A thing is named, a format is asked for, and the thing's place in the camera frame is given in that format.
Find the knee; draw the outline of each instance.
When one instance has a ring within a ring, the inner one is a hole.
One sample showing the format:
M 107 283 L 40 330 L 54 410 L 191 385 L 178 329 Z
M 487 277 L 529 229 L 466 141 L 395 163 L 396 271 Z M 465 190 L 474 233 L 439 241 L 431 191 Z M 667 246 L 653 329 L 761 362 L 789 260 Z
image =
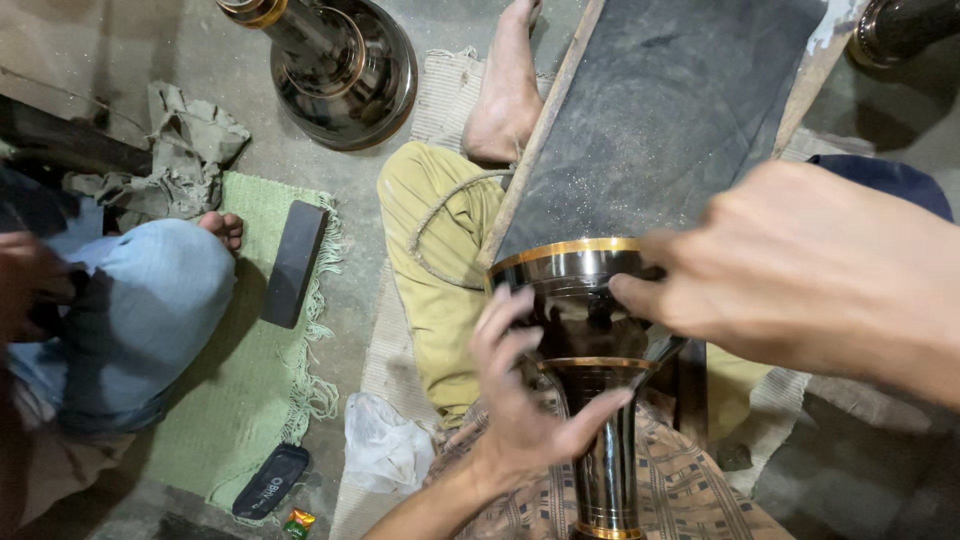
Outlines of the knee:
M 179 219 L 152 221 L 124 234 L 105 268 L 177 312 L 226 309 L 233 270 L 233 255 L 219 238 Z
M 412 184 L 429 184 L 423 159 L 430 150 L 431 148 L 422 142 L 411 141 L 387 159 L 376 180 L 376 192 L 381 205 L 390 205 L 399 192 L 417 191 L 411 188 Z

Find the black sandpaper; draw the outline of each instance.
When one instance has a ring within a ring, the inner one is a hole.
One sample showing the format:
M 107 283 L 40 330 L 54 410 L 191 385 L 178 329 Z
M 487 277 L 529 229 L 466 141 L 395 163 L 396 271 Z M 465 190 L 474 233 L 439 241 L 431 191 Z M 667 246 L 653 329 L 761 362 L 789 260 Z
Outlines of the black sandpaper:
M 264 321 L 287 329 L 297 325 L 328 217 L 329 212 L 304 201 L 290 205 L 260 309 Z
M 607 0 L 497 259 L 688 229 L 770 157 L 821 0 Z

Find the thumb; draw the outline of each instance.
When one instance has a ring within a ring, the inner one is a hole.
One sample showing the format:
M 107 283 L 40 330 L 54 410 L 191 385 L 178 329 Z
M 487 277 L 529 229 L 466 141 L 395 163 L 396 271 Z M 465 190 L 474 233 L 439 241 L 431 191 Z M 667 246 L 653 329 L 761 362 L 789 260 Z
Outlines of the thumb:
M 647 282 L 627 274 L 610 278 L 610 292 L 633 315 L 656 320 L 654 306 L 663 291 L 663 283 Z
M 610 390 L 593 398 L 576 416 L 560 426 L 554 438 L 554 460 L 562 461 L 582 454 L 604 423 L 633 401 L 634 391 L 630 388 Z

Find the light blue jeans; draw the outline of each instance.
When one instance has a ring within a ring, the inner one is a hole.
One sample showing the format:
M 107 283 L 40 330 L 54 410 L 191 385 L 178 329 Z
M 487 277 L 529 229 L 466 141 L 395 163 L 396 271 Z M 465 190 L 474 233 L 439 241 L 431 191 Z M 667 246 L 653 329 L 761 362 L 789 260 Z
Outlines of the light blue jeans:
M 11 344 L 11 369 L 54 406 L 68 434 L 146 428 L 162 419 L 171 385 L 227 309 L 233 256 L 210 232 L 177 219 L 82 245 L 70 236 L 48 244 L 84 262 L 90 282 L 63 316 L 62 336 Z

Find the sharpening stone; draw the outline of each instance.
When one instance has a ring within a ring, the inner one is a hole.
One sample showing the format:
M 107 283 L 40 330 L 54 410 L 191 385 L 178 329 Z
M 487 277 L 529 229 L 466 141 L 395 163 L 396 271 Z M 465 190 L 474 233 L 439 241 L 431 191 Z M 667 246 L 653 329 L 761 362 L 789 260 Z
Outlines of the sharpening stone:
M 297 325 L 328 217 L 329 212 L 304 201 L 290 205 L 280 247 L 276 249 L 274 271 L 270 273 L 267 295 L 260 309 L 260 318 L 264 321 L 287 329 Z

